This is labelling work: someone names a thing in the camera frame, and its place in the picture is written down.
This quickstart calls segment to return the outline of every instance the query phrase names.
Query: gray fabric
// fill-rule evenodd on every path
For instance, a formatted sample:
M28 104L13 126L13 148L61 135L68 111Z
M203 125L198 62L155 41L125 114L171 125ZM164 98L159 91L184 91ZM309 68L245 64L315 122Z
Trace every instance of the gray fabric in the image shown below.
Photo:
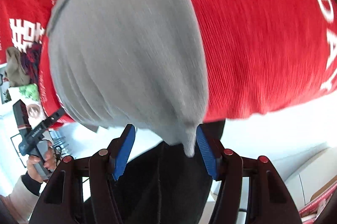
M1 224L18 224L12 217L6 206L3 204L0 198L0 223Z
M191 0L57 0L47 34L55 89L71 117L133 123L193 155L208 88Z
M9 80L9 86L23 86L30 83L29 75L21 65L21 52L15 47L6 49L6 77Z

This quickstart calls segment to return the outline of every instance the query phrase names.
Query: blue rubber pad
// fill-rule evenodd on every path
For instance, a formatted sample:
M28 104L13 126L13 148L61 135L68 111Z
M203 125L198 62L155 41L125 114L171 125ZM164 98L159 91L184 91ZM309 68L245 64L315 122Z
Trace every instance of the blue rubber pad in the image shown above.
M218 178L218 172L216 168L216 160L215 156L208 145L208 142L205 138L205 135L203 133L203 130L200 126L197 127L197 143L201 152L201 155L203 156L203 162L206 166L208 174L216 180Z
M127 161L131 153L132 146L134 146L135 138L136 138L136 128L134 126L131 126L130 131L116 157L115 170L112 174L114 180L116 181L124 173Z

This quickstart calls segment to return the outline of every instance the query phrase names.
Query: sleeve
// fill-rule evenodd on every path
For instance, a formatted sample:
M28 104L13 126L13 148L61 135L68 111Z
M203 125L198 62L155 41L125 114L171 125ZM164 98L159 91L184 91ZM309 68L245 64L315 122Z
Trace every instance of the sleeve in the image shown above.
M23 184L20 177L13 192L7 197L0 197L10 214L19 224L28 223L38 196L32 194Z

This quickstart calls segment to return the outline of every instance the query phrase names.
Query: ribbed blue pad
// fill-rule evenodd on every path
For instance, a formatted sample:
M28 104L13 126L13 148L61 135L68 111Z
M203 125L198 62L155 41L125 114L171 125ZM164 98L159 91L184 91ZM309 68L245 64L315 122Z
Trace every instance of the ribbed blue pad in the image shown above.
M213 152L208 145L208 142L203 134L203 131L200 126L197 127L197 143L203 156L203 162L206 166L208 174L215 180L218 177L216 170L216 161Z
M136 138L136 128L134 126L131 126L130 131L116 157L115 170L114 173L112 174L114 180L116 181L124 173L127 160L129 159L131 153L132 146L134 146L135 138Z

